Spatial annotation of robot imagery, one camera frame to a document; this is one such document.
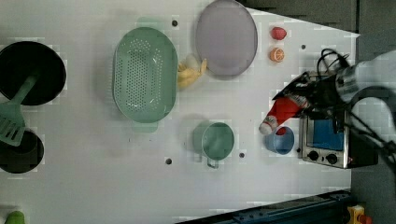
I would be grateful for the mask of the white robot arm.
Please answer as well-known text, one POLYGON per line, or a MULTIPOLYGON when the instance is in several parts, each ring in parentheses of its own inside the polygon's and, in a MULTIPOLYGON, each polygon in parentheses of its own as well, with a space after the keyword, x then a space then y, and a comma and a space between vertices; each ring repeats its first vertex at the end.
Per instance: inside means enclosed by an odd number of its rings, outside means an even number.
POLYGON ((376 165, 383 159, 395 169, 395 142, 379 135, 356 109, 358 102, 375 98, 395 118, 395 53, 351 65, 339 54, 334 71, 304 72, 275 97, 260 126, 267 135, 290 118, 300 120, 299 157, 335 168, 376 165))

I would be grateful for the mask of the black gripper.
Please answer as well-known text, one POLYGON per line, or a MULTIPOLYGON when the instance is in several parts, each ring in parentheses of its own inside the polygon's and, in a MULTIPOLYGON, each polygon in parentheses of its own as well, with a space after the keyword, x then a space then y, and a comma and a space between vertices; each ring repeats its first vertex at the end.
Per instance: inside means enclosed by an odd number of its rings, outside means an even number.
POLYGON ((343 103, 335 83, 335 75, 318 77, 304 72, 280 91, 274 100, 286 96, 301 96, 314 108, 334 107, 343 103))

